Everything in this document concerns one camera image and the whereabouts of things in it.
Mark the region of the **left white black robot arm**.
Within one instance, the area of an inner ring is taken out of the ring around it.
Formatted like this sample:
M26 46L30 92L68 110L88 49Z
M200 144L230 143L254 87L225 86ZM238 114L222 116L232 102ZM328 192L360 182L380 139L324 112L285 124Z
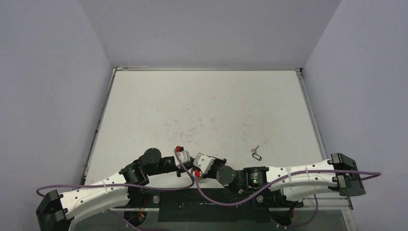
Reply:
M40 230L67 231L71 225L105 210L142 205L149 176L170 172L180 175L192 168L189 152L180 146L175 151L173 156L162 157L157 148L149 148L137 160L97 183L63 193L53 187L36 209Z

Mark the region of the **large keyring with red sleeve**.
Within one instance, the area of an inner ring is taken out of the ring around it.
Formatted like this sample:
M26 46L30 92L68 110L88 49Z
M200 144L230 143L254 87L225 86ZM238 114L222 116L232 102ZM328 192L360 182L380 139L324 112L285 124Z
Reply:
M197 181L198 181L199 184L207 183L207 179L204 179L204 178L201 176L200 171L198 171L198 172L197 172L197 171L194 171L192 175L194 176L195 179L197 179Z

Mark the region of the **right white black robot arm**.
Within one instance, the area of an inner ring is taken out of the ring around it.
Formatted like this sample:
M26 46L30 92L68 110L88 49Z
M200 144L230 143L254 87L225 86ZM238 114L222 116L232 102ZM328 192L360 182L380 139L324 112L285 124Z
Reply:
M235 193L270 190L273 203L285 206L291 200L313 194L338 192L341 196L361 196L366 191L356 161L334 153L318 163L292 167L246 167L235 170L225 160L215 159L205 179L215 179Z

